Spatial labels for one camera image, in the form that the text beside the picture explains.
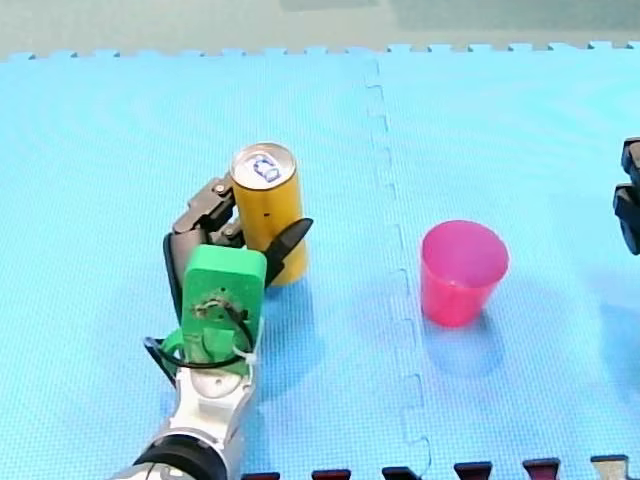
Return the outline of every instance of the metal joint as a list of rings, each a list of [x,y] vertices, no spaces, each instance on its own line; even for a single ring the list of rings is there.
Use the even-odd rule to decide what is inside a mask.
[[[235,200],[231,176],[214,178],[187,205],[188,210],[173,224],[173,233],[186,233],[197,227],[207,232],[219,230],[233,214]]]

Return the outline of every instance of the mat seam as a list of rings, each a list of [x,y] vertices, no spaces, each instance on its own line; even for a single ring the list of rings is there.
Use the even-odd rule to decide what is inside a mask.
[[[541,46],[537,46],[533,43],[509,43],[505,47],[495,47],[490,43],[471,43],[464,47],[457,48],[452,44],[428,44],[425,46],[416,46],[412,44],[390,44],[383,50],[377,50],[373,48],[363,47],[340,47],[335,49],[329,49],[323,46],[309,46],[300,51],[290,50],[286,47],[266,47],[256,51],[249,51],[241,48],[222,48],[215,52],[207,52],[199,49],[185,49],[177,51],[173,54],[163,53],[159,49],[140,49],[132,53],[123,54],[118,49],[95,49],[87,54],[80,54],[75,50],[60,49],[52,50],[46,55],[37,55],[34,52],[24,51],[15,52],[7,55],[4,58],[0,58],[0,63],[19,60],[61,60],[61,59],[95,59],[95,58],[138,58],[138,57],[166,57],[166,58],[179,58],[179,57],[200,57],[200,58],[217,58],[225,56],[261,56],[270,55],[274,53],[282,55],[306,55],[310,51],[317,49],[324,49],[327,54],[345,55],[351,54],[354,50],[362,51],[368,50],[373,53],[380,54],[385,53],[402,53],[402,52],[415,52],[415,53],[483,53],[483,52],[520,52],[520,51],[556,51],[564,49],[574,50],[640,50],[640,41],[629,40],[624,45],[615,45],[611,41],[591,41],[584,45],[572,45],[563,42],[548,42]]]
[[[388,328],[390,329],[389,338],[396,339],[395,343],[395,367],[398,372],[397,384],[399,386],[398,394],[402,398],[402,408],[399,415],[399,425],[402,426],[402,437],[404,443],[409,448],[419,448],[427,452],[425,455],[425,465],[422,471],[415,472],[423,477],[431,466],[431,445],[428,438],[422,431],[415,432],[413,428],[416,411],[422,417],[420,412],[424,412],[424,394],[422,373],[417,359],[421,358],[419,349],[419,341],[416,328],[416,319],[413,315],[408,314],[407,305],[412,304],[413,294],[409,273],[412,271],[405,264],[406,241],[402,224],[399,218],[402,217],[400,211],[400,202],[398,199],[398,185],[395,175],[395,162],[390,142],[390,130],[392,128],[391,119],[386,105],[384,81],[380,70],[380,55],[374,55],[374,62],[371,71],[365,79],[366,88],[369,97],[368,115],[371,123],[371,144],[374,150],[374,164],[376,165],[376,181],[377,190],[381,194],[383,202],[382,228],[381,232],[385,238],[390,238],[390,248],[394,249],[393,255],[387,255],[386,258],[393,258],[397,262],[402,259],[400,264],[388,264],[386,276],[384,278],[385,285],[383,289],[387,292],[386,312],[389,316]]]

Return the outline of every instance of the yellow can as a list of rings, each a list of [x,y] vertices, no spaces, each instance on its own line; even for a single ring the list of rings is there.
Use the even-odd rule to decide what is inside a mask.
[[[233,195],[247,248],[264,251],[285,227],[303,218],[296,160],[275,143],[258,143],[238,152],[231,163]],[[307,270],[302,240],[284,261],[273,285],[287,285]]]

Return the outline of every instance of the green gripper mount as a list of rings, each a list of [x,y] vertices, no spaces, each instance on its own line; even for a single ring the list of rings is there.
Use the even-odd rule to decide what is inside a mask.
[[[250,350],[242,330],[228,311],[241,316],[253,341],[260,325],[266,257],[248,249],[200,245],[193,250],[185,269],[182,292],[181,327],[162,343],[170,354],[181,351],[189,363],[222,362],[233,357],[233,346]],[[175,367],[166,367],[175,374]],[[225,371],[247,375],[244,361],[222,367]]]

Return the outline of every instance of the black cable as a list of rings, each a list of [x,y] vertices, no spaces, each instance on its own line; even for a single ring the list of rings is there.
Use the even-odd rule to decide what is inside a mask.
[[[245,325],[242,318],[242,313],[239,312],[233,305],[231,305],[231,303],[229,303],[226,300],[218,299],[216,300],[216,303],[218,303],[224,309],[224,311],[227,313],[231,321],[235,323],[238,329],[244,334],[244,337],[247,340],[247,343],[249,344],[250,352],[248,353],[253,352],[255,348],[253,335],[251,335],[249,328]],[[241,360],[244,360],[244,357],[234,353],[233,356],[227,358],[226,360],[221,360],[219,362],[211,362],[211,363],[184,362],[174,357],[170,353],[165,352],[162,349],[162,346],[158,343],[158,341],[155,338],[146,337],[144,339],[144,343],[148,348],[152,349],[154,352],[160,355],[160,357],[162,357],[163,360],[166,360],[167,362],[175,365],[176,367],[193,368],[193,369],[201,369],[201,370],[210,369],[210,368],[224,368],[224,367],[233,365],[234,363],[237,363]],[[210,354],[209,351],[207,350],[206,345],[204,344],[204,336],[202,337],[202,348],[207,354]]]

